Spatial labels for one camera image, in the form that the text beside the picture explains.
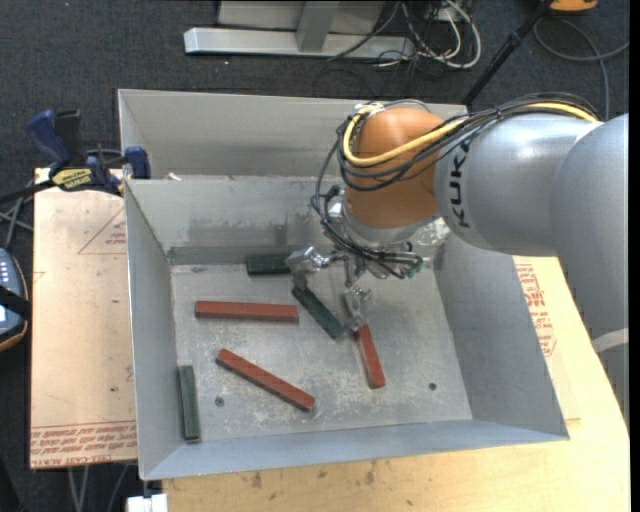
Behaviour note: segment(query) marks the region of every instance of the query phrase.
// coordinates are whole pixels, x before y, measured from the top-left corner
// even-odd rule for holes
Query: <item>cable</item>
[[[338,149],[338,141],[336,141],[332,146],[331,150],[329,151],[329,154],[327,155],[327,157],[325,158],[322,164],[320,172],[318,173],[318,178],[316,180],[315,194],[312,197],[311,206],[320,216],[321,224],[325,229],[325,233],[327,234],[327,236],[329,236],[329,238],[331,238],[334,241],[334,243],[337,246],[367,261],[375,262],[376,264],[382,266],[385,270],[388,270],[395,277],[404,279],[406,272],[397,271],[396,269],[389,267],[388,264],[395,263],[395,264],[404,264],[404,265],[410,265],[410,267],[415,267],[416,265],[419,265],[422,263],[422,258],[410,253],[408,255],[397,255],[395,253],[385,253],[380,251],[374,251],[367,247],[358,246],[352,240],[346,239],[342,235],[340,235],[331,224],[331,220],[329,219],[328,205],[329,205],[329,201],[331,201],[331,199],[335,197],[337,192],[332,192],[330,190],[328,194],[322,195],[320,194],[320,188],[322,184],[322,179],[327,170],[329,162],[331,161],[331,158],[333,157],[337,149]],[[324,211],[320,208],[321,197],[324,198]]]
[[[556,55],[557,57],[560,57],[562,59],[566,59],[566,60],[572,60],[575,62],[595,62],[598,60],[604,60],[604,59],[610,59],[612,57],[615,57],[616,55],[624,52],[627,48],[629,48],[629,41],[627,41],[626,43],[624,43],[622,46],[620,46],[619,48],[616,48],[615,50],[612,50],[610,52],[607,53],[598,53],[598,55],[594,55],[593,57],[580,57],[577,55],[569,55],[567,53],[562,53],[559,52],[558,50],[555,50],[554,48],[552,48],[551,46],[549,46],[547,43],[545,43],[542,38],[540,37],[540,33],[538,31],[538,25],[540,24],[540,22],[542,21],[542,19],[538,20],[538,22],[534,25],[533,27],[533,33],[536,36],[536,40],[538,41],[538,43],[540,43],[540,45],[547,50],[549,53],[553,53],[554,55]],[[585,37],[585,39],[587,39],[587,36],[585,35],[584,32],[582,32],[576,25],[574,25],[573,23],[570,23],[566,20],[557,20],[557,21],[561,21],[562,23],[569,25],[571,28],[575,29],[576,31],[578,31],[582,36]]]
[[[129,469],[129,465],[125,464],[124,469],[122,470],[122,473],[120,473],[120,477],[116,482],[116,486],[113,489],[111,498],[109,498],[109,505],[107,505],[106,512],[111,512],[113,510],[113,506],[115,505],[116,499],[118,497],[118,491],[120,490],[120,486],[122,485],[122,481],[124,480],[124,477],[127,474],[128,469]]]
[[[29,183],[27,183],[27,187],[30,187],[33,184],[33,179],[29,181]],[[3,220],[8,220],[9,221],[9,228],[7,230],[7,237],[5,239],[5,243],[4,243],[4,248],[5,249],[9,249],[9,247],[11,246],[11,242],[13,241],[13,234],[15,233],[15,229],[16,226],[20,226],[24,229],[28,229],[30,231],[33,231],[33,227],[29,226],[28,224],[24,224],[23,222],[20,222],[18,220],[18,216],[20,215],[20,210],[22,209],[22,207],[30,202],[32,199],[32,197],[20,197],[18,198],[18,200],[16,201],[16,203],[9,209],[9,211],[7,211],[6,213],[2,214],[0,213],[0,223]]]
[[[609,101],[609,74],[607,73],[607,68],[604,65],[604,61],[606,59],[609,59],[611,57],[615,57],[616,55],[619,55],[620,53],[624,52],[627,48],[629,48],[629,41],[627,41],[626,43],[624,43],[622,46],[620,46],[619,48],[616,48],[613,51],[601,54],[598,51],[598,48],[596,47],[595,43],[591,40],[591,38],[579,27],[577,27],[576,25],[574,25],[573,23],[570,23],[566,20],[558,20],[562,23],[564,23],[565,25],[568,25],[569,27],[571,27],[573,30],[575,30],[576,32],[578,32],[578,34],[580,34],[582,36],[582,38],[586,41],[586,43],[591,47],[591,50],[594,53],[593,57],[579,57],[579,56],[574,56],[574,55],[567,55],[564,53],[561,53],[553,48],[551,48],[547,43],[545,43],[542,38],[540,37],[540,33],[538,31],[538,25],[540,24],[540,22],[542,21],[542,19],[539,19],[536,24],[533,26],[533,33],[536,37],[536,40],[538,41],[538,43],[540,43],[540,45],[547,50],[548,52],[552,53],[553,55],[560,57],[561,59],[565,59],[565,60],[569,60],[569,61],[573,61],[573,62],[598,62],[598,64],[600,65],[600,70],[602,71],[602,79],[603,79],[603,84],[604,84],[604,118],[605,119],[609,119],[609,110],[610,110],[610,101]]]
[[[311,94],[313,95],[314,98],[321,97],[321,96],[318,96],[318,91],[317,91],[318,83],[320,82],[320,80],[325,78],[326,76],[332,74],[332,73],[344,73],[345,75],[353,76],[355,78],[360,79],[361,86],[363,86],[365,89],[367,89],[372,97],[374,97],[374,98],[378,97],[377,91],[373,87],[371,87],[371,85],[369,85],[367,83],[367,81],[365,80],[365,78],[362,75],[360,75],[359,73],[356,73],[355,71],[352,71],[350,69],[337,69],[337,68],[335,68],[335,69],[327,69],[325,71],[322,71],[322,72],[318,73],[318,75],[314,79],[313,83],[311,84]]]
[[[384,85],[382,86],[382,94],[376,96],[376,98],[381,98],[382,97],[382,95],[387,91],[387,89],[389,89],[389,86],[391,85],[393,79],[396,77],[398,69],[400,69],[400,65],[402,64],[403,59],[405,58],[405,50],[407,48],[407,42],[408,41],[405,38],[403,43],[402,43],[402,50],[400,52],[400,59],[397,61],[396,67],[391,72],[391,76],[385,81]]]
[[[400,6],[400,2],[396,2],[395,6],[393,7],[393,11],[391,12],[391,14],[389,15],[389,18],[387,18],[387,21],[385,21],[379,28],[373,30],[368,36],[366,36],[364,39],[362,39],[358,44],[352,46],[351,48],[338,53],[337,55],[334,55],[333,57],[329,57],[327,59],[327,61],[332,61],[332,60],[337,60],[337,59],[341,59],[342,57],[346,57],[347,55],[349,55],[350,53],[355,52],[357,49],[359,49],[360,47],[362,47],[365,43],[367,43],[368,41],[370,41],[374,36],[378,35],[380,32],[382,32],[385,28],[387,28],[387,26],[389,25],[389,23],[391,23],[391,21],[393,20],[393,18],[395,18],[396,13],[398,12],[398,7]]]
[[[420,34],[419,34],[419,38],[422,41],[422,43],[424,43],[424,45],[429,48],[432,48],[430,40],[434,35],[433,27],[441,25],[439,21],[436,21],[440,11],[441,11],[440,3],[438,3],[436,6],[431,7],[429,16],[426,18],[425,23],[422,26],[422,30],[420,31]],[[461,48],[462,48],[462,34],[460,34],[460,39],[461,39]],[[407,84],[406,96],[414,96],[414,94],[411,92],[411,88],[413,87],[413,82],[416,76],[426,80],[439,80],[443,78],[446,75],[447,70],[450,69],[445,65],[441,65],[438,67],[439,69],[438,73],[430,73],[426,69],[421,67],[421,63],[423,61],[426,61],[428,63],[440,64],[438,61],[426,58],[424,56],[419,55],[418,53],[415,53],[414,58],[412,59],[411,66],[409,67],[409,69],[407,69],[407,75],[409,75],[409,79]]]
[[[458,28],[455,22],[451,19],[451,16],[448,14],[448,12],[447,12],[447,15],[449,17],[450,23],[453,26],[454,32],[456,34],[457,45],[456,45],[456,49],[453,50],[453,52],[449,53],[447,51],[447,52],[444,52],[443,54],[437,54],[433,52],[433,50],[431,50],[431,48],[416,32],[415,28],[413,27],[413,24],[411,23],[409,12],[404,2],[402,3],[402,12],[404,14],[405,21],[407,22],[407,27],[409,28],[409,31],[413,35],[417,45],[422,49],[422,51],[417,52],[418,55],[431,60],[435,60],[453,69],[471,68],[478,63],[478,61],[480,60],[480,57],[482,56],[482,41],[480,39],[480,33],[478,32],[478,29],[476,28],[475,24],[471,21],[471,18],[469,17],[469,15],[466,12],[464,12],[455,2],[452,2],[451,0],[447,0],[447,5],[449,5],[452,9],[455,9],[458,12],[458,14],[460,14],[462,19],[464,19],[471,27],[471,32],[473,34],[474,41],[475,41],[476,54],[474,58],[469,62],[456,63],[456,62],[451,62],[450,60],[460,52],[460,48],[462,47],[462,38],[460,36],[460,32],[458,31]]]
[[[119,149],[110,149],[110,148],[102,148],[102,147],[97,147],[95,149],[88,149],[86,153],[87,155],[98,155],[100,153],[103,153],[106,155],[118,155],[119,157],[122,157],[122,151],[120,151]]]
[[[581,108],[578,106],[567,105],[566,103],[563,103],[560,101],[556,101],[556,102],[530,101],[527,103],[527,106],[533,109],[558,111],[560,113],[569,114],[574,117],[579,117],[586,121],[598,120],[597,116],[594,113],[588,112],[584,108]],[[379,103],[365,105],[360,110],[358,110],[358,112],[356,112],[348,122],[342,138],[342,153],[344,155],[344,158],[352,165],[355,165],[358,167],[371,167],[374,165],[379,165],[379,164],[388,162],[389,160],[392,160],[393,158],[400,156],[403,153],[412,151],[425,144],[433,143],[434,141],[442,138],[443,136],[454,132],[456,128],[458,128],[463,123],[465,123],[465,120],[467,119],[467,117],[459,117],[459,118],[446,121],[442,123],[440,126],[431,130],[430,132],[422,135],[421,137],[418,137],[417,139],[407,142],[402,146],[394,148],[381,155],[368,157],[368,158],[359,158],[355,156],[351,151],[351,143],[352,143],[351,139],[352,139],[353,132],[356,129],[358,123],[364,120],[363,116],[374,114],[378,111],[381,111],[384,108],[385,107]],[[514,107],[510,107],[507,105],[506,110],[510,110],[512,108]],[[503,110],[502,108],[500,108],[499,111],[503,113],[505,112],[505,110]]]
[[[67,468],[67,475],[69,477],[69,487],[71,487],[71,497],[73,498],[74,508],[76,512],[82,512],[82,509],[84,508],[84,497],[87,490],[87,481],[89,480],[89,466],[84,467],[82,487],[80,488],[80,497],[78,497],[76,483],[73,478],[73,470],[70,467]]]

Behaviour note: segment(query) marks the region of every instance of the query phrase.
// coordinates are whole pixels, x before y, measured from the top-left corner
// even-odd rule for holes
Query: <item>cardboard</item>
[[[34,216],[29,466],[134,460],[124,202],[51,189]]]

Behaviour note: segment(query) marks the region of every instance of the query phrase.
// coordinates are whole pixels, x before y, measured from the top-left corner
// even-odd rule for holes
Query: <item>red block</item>
[[[316,399],[308,393],[292,386],[288,382],[285,382],[227,349],[223,348],[220,350],[218,357],[216,357],[216,363],[303,411],[311,410],[316,401]]]
[[[358,340],[358,347],[360,349],[360,357],[362,358],[362,364],[364,371],[367,375],[367,381],[371,389],[378,389],[385,385],[386,379],[384,372],[382,371],[382,365],[378,358],[378,351],[373,344],[373,338],[369,326],[364,324],[356,331],[356,338]]]
[[[232,320],[268,320],[297,322],[298,308],[288,304],[256,304],[251,302],[196,302],[198,318],[229,318]]]

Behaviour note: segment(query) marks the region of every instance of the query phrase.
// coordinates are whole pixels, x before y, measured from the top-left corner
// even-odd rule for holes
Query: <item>electronic device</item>
[[[0,248],[0,287],[0,351],[3,351],[22,339],[26,332],[27,319],[13,311],[20,308],[7,307],[8,301],[14,296],[21,299],[21,303],[26,302],[24,300],[26,287],[18,264],[13,256],[2,248]]]
[[[584,14],[598,5],[598,0],[554,0],[551,12],[557,14]]]

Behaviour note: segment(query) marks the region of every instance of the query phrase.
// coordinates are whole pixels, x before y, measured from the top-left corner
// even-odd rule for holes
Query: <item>gray carpet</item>
[[[112,0],[0,0],[0,195],[17,190],[35,166],[48,163],[25,135],[39,111],[79,108],[88,147],[119,147],[116,91],[119,88],[233,92],[238,94],[397,98],[460,103],[510,31],[533,11],[535,0],[476,0],[474,21],[483,53],[472,70],[452,72],[438,64],[408,72],[379,71],[340,60],[270,56],[186,56],[183,33],[214,22],[215,2]],[[588,15],[571,17],[602,53],[629,38],[629,0],[601,0]],[[403,24],[389,31],[403,30]],[[590,55],[572,29],[545,21],[541,34],[558,50]],[[629,52],[606,61],[610,117],[629,111]],[[519,95],[565,91],[604,108],[602,71],[597,63],[567,62],[544,50],[530,34],[478,96],[477,107]],[[6,211],[7,205],[0,207]],[[21,216],[32,221],[31,207]],[[0,243],[6,223],[0,225]],[[32,234],[18,229],[11,245],[31,274]],[[29,471],[29,339],[0,353],[0,457],[18,496],[32,511],[72,510],[65,471]],[[86,510],[104,511],[121,466],[92,468]],[[134,470],[120,496],[140,494]],[[121,500],[117,501],[119,510]]]

